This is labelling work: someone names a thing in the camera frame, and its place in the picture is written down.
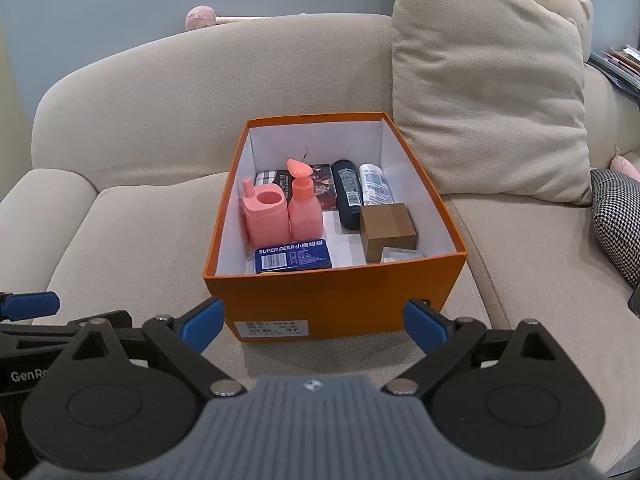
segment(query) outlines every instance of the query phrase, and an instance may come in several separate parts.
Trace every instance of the black circular disc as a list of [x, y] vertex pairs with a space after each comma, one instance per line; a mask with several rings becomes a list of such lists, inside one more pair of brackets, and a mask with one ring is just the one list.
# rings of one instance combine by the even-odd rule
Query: black circular disc
[[41, 460], [75, 470], [121, 469], [159, 456], [193, 427], [196, 399], [177, 378], [94, 365], [81, 366], [84, 373], [77, 365], [56, 370], [24, 402], [24, 434]]
[[604, 426], [602, 404], [581, 377], [549, 373], [545, 363], [456, 375], [434, 394], [431, 418], [452, 444], [497, 466], [543, 470], [588, 457]]

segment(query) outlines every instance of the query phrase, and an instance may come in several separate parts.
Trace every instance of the pink toothbrush holder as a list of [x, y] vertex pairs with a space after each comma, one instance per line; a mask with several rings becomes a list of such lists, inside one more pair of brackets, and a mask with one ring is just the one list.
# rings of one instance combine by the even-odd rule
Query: pink toothbrush holder
[[242, 180], [242, 209], [255, 249], [288, 244], [291, 241], [287, 200], [277, 184], [254, 186], [250, 178]]

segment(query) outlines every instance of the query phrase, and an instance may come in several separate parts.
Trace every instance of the pink pump bottle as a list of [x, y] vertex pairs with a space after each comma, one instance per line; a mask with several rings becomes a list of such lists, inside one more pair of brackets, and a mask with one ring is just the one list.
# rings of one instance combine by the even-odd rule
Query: pink pump bottle
[[287, 200], [277, 184], [255, 186], [250, 178], [242, 180], [242, 209], [249, 240], [255, 249], [288, 244], [289, 214]]
[[298, 242], [322, 238], [322, 207], [316, 198], [314, 183], [309, 178], [313, 170], [292, 158], [287, 161], [287, 169], [294, 178], [291, 184], [293, 197], [289, 202], [291, 237]]

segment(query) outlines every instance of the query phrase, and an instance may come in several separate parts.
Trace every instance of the white bottle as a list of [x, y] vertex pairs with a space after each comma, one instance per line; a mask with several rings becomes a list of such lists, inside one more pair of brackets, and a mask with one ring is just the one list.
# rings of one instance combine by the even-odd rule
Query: white bottle
[[382, 170], [373, 164], [363, 164], [358, 168], [360, 186], [362, 187], [362, 201], [364, 205], [392, 204], [389, 184]]

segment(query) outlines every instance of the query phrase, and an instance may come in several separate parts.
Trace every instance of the blue package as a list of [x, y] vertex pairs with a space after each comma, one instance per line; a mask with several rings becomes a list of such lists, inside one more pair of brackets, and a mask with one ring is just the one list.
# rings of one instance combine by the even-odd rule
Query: blue package
[[329, 249], [322, 239], [258, 249], [254, 257], [256, 274], [331, 267]]

